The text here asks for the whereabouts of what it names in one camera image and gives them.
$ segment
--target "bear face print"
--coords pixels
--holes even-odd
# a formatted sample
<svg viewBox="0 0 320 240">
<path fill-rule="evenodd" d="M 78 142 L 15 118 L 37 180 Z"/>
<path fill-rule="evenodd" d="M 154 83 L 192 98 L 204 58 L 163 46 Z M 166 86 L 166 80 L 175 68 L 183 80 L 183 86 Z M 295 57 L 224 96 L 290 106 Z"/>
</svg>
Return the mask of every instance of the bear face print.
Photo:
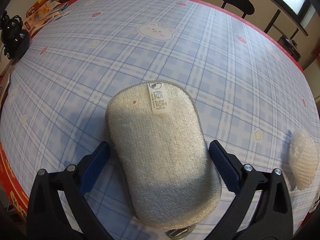
<svg viewBox="0 0 320 240">
<path fill-rule="evenodd" d="M 138 28 L 138 32 L 157 41 L 169 41 L 173 38 L 174 29 L 164 28 L 158 23 L 150 22 Z"/>
</svg>

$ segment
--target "black device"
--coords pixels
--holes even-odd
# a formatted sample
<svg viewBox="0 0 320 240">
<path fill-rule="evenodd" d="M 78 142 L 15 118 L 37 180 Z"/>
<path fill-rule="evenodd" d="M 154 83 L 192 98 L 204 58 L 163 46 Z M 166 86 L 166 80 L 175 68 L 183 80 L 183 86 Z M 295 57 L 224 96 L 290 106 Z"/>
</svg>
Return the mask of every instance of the black device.
<svg viewBox="0 0 320 240">
<path fill-rule="evenodd" d="M 7 11 L 3 12 L 0 17 L 1 41 L 8 59 L 21 58 L 29 48 L 30 35 L 22 27 L 23 21 L 19 15 L 10 18 Z"/>
</svg>

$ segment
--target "chair backrest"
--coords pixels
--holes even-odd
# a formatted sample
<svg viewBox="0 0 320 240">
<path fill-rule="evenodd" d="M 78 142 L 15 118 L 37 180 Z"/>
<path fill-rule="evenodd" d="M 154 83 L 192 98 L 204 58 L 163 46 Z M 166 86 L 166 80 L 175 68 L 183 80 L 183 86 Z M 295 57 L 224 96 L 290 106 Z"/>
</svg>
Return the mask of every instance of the chair backrest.
<svg viewBox="0 0 320 240">
<path fill-rule="evenodd" d="M 249 0 L 223 0 L 223 5 L 221 8 L 224 8 L 226 4 L 232 4 L 243 12 L 242 18 L 248 14 L 252 15 L 254 13 L 254 6 Z"/>
</svg>

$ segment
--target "white sponge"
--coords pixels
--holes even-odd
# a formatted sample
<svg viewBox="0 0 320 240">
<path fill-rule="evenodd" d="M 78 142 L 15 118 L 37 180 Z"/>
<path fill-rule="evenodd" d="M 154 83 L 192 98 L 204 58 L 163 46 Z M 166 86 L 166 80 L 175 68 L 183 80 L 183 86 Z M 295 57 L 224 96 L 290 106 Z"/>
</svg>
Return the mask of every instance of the white sponge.
<svg viewBox="0 0 320 240">
<path fill-rule="evenodd" d="M 298 128 L 292 135 L 289 150 L 289 165 L 294 174 L 298 190 L 312 183 L 319 164 L 319 155 L 308 131 Z"/>
<path fill-rule="evenodd" d="M 159 112 L 152 110 L 156 106 Z M 185 228 L 215 209 L 220 177 L 183 88 L 166 81 L 128 87 L 109 102 L 106 121 L 141 222 L 166 230 Z"/>
</svg>

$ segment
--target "blue plaid tablecloth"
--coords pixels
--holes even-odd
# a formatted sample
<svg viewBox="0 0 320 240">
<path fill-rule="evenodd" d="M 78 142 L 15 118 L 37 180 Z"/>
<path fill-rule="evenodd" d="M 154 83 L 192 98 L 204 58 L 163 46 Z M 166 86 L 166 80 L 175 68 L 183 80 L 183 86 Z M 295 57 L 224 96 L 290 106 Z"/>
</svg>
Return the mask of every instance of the blue plaid tablecloth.
<svg viewBox="0 0 320 240">
<path fill-rule="evenodd" d="M 93 152 L 104 139 L 105 109 L 117 92 L 168 80 L 194 99 L 208 144 L 219 140 L 258 171 L 283 170 L 297 230 L 320 175 L 317 170 L 307 189 L 294 188 L 290 137 L 304 127 L 318 147 L 320 122 L 308 83 L 290 58 L 246 23 L 190 0 L 78 0 L 69 9 L 32 39 L 4 103 L 1 143 L 27 195 L 40 168 L 62 171 Z M 93 212 L 115 239 L 167 239 L 132 215 L 118 168 L 112 156 L 86 195 Z M 259 194 L 240 229 L 248 226 Z M 216 210 L 185 239 L 204 239 L 233 197 L 223 185 Z"/>
</svg>

